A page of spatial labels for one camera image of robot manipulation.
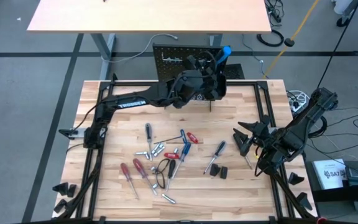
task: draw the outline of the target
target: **black metal frame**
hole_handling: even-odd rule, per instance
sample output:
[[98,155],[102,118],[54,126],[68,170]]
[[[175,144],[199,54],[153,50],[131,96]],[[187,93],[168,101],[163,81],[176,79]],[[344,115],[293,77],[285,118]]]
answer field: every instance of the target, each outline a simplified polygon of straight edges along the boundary
[[[108,90],[108,95],[112,94],[112,90],[115,86],[148,86],[150,84],[153,84],[157,81],[143,81],[143,82],[101,82],[100,86],[99,86],[99,93],[98,93],[98,100],[97,103],[99,103],[102,99],[103,99],[103,94],[106,90]],[[267,85],[267,81],[234,81],[234,80],[228,80],[227,81],[227,86],[252,86],[254,88],[255,91],[255,99],[257,102],[257,109],[258,109],[258,114],[259,114],[259,119],[262,120],[262,117],[264,115],[264,110],[263,110],[263,106],[262,106],[262,100],[260,97],[260,90],[262,90],[264,92],[265,95],[265,101],[266,101],[266,106],[267,106],[267,113],[270,116],[270,123],[272,125],[272,127],[276,127],[275,124],[275,119],[274,119],[274,113],[273,113],[273,108],[272,108],[272,102],[270,101],[270,94],[269,94],[269,88]],[[86,180],[87,176],[89,176],[90,174],[90,169],[91,169],[91,161],[92,161],[92,155],[93,154],[93,150],[92,149],[88,149],[88,153],[86,155],[86,160],[85,160],[85,167],[84,167],[84,172],[83,172],[83,179],[82,179],[82,183],[81,185],[84,184],[84,181]],[[98,150],[98,155],[97,155],[97,160],[102,160],[103,158],[103,148]],[[288,185],[288,179],[287,179],[287,173],[285,172],[285,167],[282,164],[280,166],[280,174],[281,177],[283,179],[283,181]],[[273,199],[274,199],[274,204],[275,204],[275,208],[276,208],[276,214],[277,214],[277,218],[281,218],[283,217],[283,212],[282,212],[282,207],[281,207],[281,201],[280,201],[280,196],[278,194],[278,187],[277,187],[277,182],[273,177],[270,177],[270,181],[272,184],[272,193],[273,193]],[[99,175],[97,176],[97,178],[94,180],[93,182],[93,186],[92,186],[92,191],[91,191],[91,199],[90,199],[90,203],[89,203],[89,208],[88,208],[88,215],[86,218],[90,218],[93,219],[93,214],[94,214],[94,207],[96,204],[96,196],[98,193],[98,183],[99,183]],[[294,218],[295,217],[295,213],[293,210],[293,205],[290,203],[289,199],[286,196],[286,203],[287,203],[287,209],[288,209],[288,214],[290,218]],[[76,214],[75,214],[75,218],[82,218],[82,213],[83,213],[83,204],[84,204],[84,199],[80,202]],[[220,223],[226,223],[226,222],[230,222],[230,223],[258,223],[258,224],[262,224],[262,223],[272,223],[272,217],[270,217],[270,221],[225,221],[225,222],[220,222]],[[123,221],[123,222],[117,222],[114,221],[114,223],[125,223],[125,224],[130,224],[130,223],[148,223],[145,221]],[[156,221],[158,223],[181,223],[183,221],[177,221],[177,222],[166,222],[166,221]],[[210,222],[198,222],[198,221],[191,221],[191,223],[216,223],[214,221],[210,221]]]

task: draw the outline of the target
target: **wooden workbench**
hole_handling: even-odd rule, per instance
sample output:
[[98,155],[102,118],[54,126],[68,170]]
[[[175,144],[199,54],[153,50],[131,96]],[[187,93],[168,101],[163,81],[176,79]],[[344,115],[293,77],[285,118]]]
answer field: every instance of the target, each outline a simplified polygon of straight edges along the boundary
[[[74,126],[83,118],[84,114],[96,103],[100,81],[85,81],[80,104]],[[282,80],[268,80],[268,87],[275,120],[278,127],[286,126],[292,119],[284,82]],[[115,86],[113,94],[123,94],[141,91],[146,86]],[[88,116],[83,127],[90,126],[93,112]],[[182,109],[170,106],[167,109],[153,106],[140,106],[118,110],[109,124],[104,147],[101,176],[98,186],[98,196],[94,211],[94,219],[106,216],[107,220],[267,220],[268,216],[275,216],[273,194],[269,176],[262,174],[254,176],[232,138],[233,128],[247,132],[237,122],[255,122],[259,120],[256,107],[254,89],[248,86],[228,86],[226,96],[220,101],[212,102],[212,112],[209,103],[191,101]],[[158,189],[155,196],[145,180],[141,178],[132,163],[134,153],[148,150],[145,135],[145,123],[150,123],[153,130],[153,141],[172,138],[180,135],[180,129],[193,133],[199,144],[193,144],[185,162],[177,176],[172,181],[167,193],[177,201],[170,204]],[[211,177],[203,171],[215,152],[217,145],[225,140],[227,147],[215,163],[228,167],[227,179]],[[82,140],[70,142],[70,146]],[[163,152],[172,152],[176,147],[182,147],[181,140],[170,141]],[[251,148],[249,159],[255,167],[256,158],[252,156],[255,148]],[[150,168],[156,166],[164,157],[159,155],[153,162],[144,156],[137,156],[149,173],[152,183],[155,177]],[[67,154],[61,182],[77,184],[78,192],[86,158],[86,149],[75,147]],[[129,183],[120,170],[120,163],[125,162],[132,174],[136,191],[140,200],[136,200]],[[287,174],[296,172],[305,177],[305,181],[290,186],[295,195],[306,192],[312,203],[312,214],[316,215],[310,185],[301,157],[286,163]],[[84,205],[83,214],[87,214],[89,189]],[[280,191],[281,204],[284,215],[288,216],[283,193]],[[57,196],[60,199],[70,198]]]
[[264,0],[41,0],[37,32],[270,32]]

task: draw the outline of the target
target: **metal bolt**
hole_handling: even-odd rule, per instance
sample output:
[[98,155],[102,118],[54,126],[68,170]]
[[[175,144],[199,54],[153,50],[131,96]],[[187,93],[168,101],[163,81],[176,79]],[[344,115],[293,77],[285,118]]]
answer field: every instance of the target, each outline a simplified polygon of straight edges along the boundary
[[177,203],[174,199],[172,199],[172,198],[166,196],[165,194],[162,194],[161,196],[162,196],[163,198],[167,199],[169,202],[171,202],[171,203],[173,203],[173,204]]
[[157,157],[164,149],[165,147],[160,148],[156,153],[154,153],[154,157]]
[[147,154],[147,151],[144,151],[144,152],[135,152],[135,156],[138,156],[138,155],[146,155]]
[[158,143],[154,149],[152,150],[152,154],[154,154],[156,152],[156,150],[161,146],[162,144],[161,143]]

